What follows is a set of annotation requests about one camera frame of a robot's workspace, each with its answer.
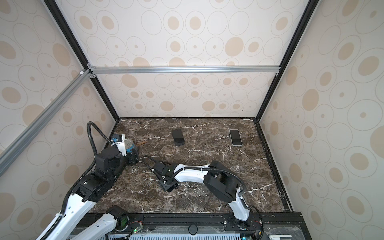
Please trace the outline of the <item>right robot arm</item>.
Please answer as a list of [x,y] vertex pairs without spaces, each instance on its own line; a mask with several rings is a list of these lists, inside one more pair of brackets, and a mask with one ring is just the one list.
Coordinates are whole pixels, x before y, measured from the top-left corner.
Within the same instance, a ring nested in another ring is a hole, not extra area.
[[217,199],[230,206],[240,229],[247,230],[253,223],[258,223],[261,228],[264,227],[262,216],[259,216],[258,221],[251,218],[252,208],[257,213],[260,211],[246,204],[243,198],[247,191],[245,182],[218,161],[212,161],[204,166],[187,166],[157,161],[147,155],[142,156],[142,161],[156,175],[160,187],[165,192],[173,191],[181,183],[204,184]]

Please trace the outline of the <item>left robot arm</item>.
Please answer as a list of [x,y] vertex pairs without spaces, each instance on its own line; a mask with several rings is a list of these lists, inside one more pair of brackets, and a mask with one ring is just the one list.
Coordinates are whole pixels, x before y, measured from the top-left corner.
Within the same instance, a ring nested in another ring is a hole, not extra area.
[[[97,151],[92,128],[109,144],[101,152]],[[38,236],[39,240],[67,239],[88,211],[115,185],[126,166],[139,161],[139,148],[125,135],[108,138],[94,122],[87,123],[87,134],[94,160],[66,193],[61,210]]]

